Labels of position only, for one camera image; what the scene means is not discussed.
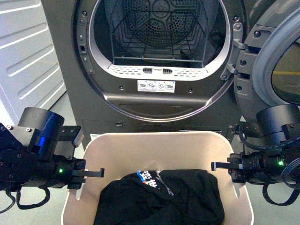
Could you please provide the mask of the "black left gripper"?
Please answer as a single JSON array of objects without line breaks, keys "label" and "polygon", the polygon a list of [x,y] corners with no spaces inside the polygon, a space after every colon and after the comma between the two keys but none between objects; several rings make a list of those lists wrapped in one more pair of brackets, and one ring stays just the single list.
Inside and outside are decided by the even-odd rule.
[{"label": "black left gripper", "polygon": [[105,169],[86,171],[86,160],[54,155],[51,161],[38,161],[28,181],[28,187],[80,189],[84,177],[104,177]]}]

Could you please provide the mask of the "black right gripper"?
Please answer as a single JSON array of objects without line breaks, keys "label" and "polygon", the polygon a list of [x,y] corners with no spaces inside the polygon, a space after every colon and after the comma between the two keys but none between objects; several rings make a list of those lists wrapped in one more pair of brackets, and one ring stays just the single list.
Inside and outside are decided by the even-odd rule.
[{"label": "black right gripper", "polygon": [[211,169],[228,169],[234,183],[281,183],[281,173],[286,167],[284,155],[266,151],[253,152],[249,155],[232,153],[227,162],[211,162]]}]

